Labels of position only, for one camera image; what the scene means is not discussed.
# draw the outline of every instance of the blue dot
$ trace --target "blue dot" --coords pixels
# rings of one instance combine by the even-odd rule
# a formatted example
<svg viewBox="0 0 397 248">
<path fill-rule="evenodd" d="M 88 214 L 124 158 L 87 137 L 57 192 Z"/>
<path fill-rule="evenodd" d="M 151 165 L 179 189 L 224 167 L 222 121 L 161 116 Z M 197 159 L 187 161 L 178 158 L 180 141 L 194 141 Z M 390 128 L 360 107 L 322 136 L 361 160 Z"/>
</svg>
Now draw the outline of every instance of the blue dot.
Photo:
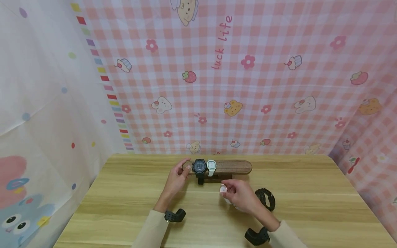
<svg viewBox="0 0 397 248">
<path fill-rule="evenodd" d="M 23 119 L 24 121 L 30 120 L 30 114 L 29 114 L 29 113 L 23 113 L 22 119 Z"/>
</svg>

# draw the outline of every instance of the pink checkered backdrop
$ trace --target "pink checkered backdrop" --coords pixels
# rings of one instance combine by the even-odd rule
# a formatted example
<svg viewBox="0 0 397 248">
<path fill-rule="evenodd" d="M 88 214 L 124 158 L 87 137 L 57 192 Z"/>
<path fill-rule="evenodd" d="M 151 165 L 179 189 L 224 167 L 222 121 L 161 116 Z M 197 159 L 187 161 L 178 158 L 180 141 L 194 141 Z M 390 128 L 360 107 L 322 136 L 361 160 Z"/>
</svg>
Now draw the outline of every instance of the pink checkered backdrop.
<svg viewBox="0 0 397 248">
<path fill-rule="evenodd" d="M 396 8 L 81 3 L 136 153 L 329 154 L 395 240 Z"/>
</svg>

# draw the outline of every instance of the beige sleeve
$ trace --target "beige sleeve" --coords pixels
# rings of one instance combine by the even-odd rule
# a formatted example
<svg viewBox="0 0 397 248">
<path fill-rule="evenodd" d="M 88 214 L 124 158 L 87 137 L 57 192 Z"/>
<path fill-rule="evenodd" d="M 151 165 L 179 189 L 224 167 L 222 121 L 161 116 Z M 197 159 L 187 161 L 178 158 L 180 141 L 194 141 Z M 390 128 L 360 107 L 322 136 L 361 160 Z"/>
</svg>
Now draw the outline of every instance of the beige sleeve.
<svg viewBox="0 0 397 248">
<path fill-rule="evenodd" d="M 168 221 L 164 219 L 164 215 L 164 213 L 154 210 L 150 211 L 141 231 L 132 244 L 132 248 L 160 248 L 168 227 Z"/>
<path fill-rule="evenodd" d="M 272 248 L 307 248 L 285 221 L 276 231 L 269 232 L 269 237 Z"/>
</svg>

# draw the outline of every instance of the wooden table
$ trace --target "wooden table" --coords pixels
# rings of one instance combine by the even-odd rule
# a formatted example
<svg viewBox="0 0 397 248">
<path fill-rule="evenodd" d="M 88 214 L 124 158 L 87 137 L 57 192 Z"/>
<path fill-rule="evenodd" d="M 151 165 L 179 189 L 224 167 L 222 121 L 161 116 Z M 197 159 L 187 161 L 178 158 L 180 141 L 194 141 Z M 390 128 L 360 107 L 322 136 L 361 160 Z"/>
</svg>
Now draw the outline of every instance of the wooden table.
<svg viewBox="0 0 397 248">
<path fill-rule="evenodd" d="M 101 170 L 55 248 L 128 248 L 139 233 L 167 179 L 184 156 L 113 155 Z M 252 188 L 265 187 L 276 198 L 275 215 L 284 219 L 310 248 L 391 248 L 395 242 L 335 163 L 322 155 L 198 155 L 191 159 L 248 160 Z M 259 223 L 229 208 L 220 184 L 197 185 L 190 176 L 172 210 L 186 211 L 171 223 L 165 248 L 254 247 L 244 238 Z"/>
</svg>

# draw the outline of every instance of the fabric wall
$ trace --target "fabric wall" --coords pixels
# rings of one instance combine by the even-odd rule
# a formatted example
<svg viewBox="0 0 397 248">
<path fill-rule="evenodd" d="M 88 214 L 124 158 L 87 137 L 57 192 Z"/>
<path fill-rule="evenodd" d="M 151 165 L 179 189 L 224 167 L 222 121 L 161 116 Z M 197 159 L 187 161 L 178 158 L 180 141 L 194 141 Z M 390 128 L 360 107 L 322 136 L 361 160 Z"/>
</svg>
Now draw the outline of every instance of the fabric wall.
<svg viewBox="0 0 397 248">
<path fill-rule="evenodd" d="M 69 3 L 0 2 L 1 248 L 52 247 L 124 149 L 78 29 Z"/>
<path fill-rule="evenodd" d="M 1 248 L 116 152 L 327 154 L 397 240 L 397 2 L 0 3 Z"/>
</svg>

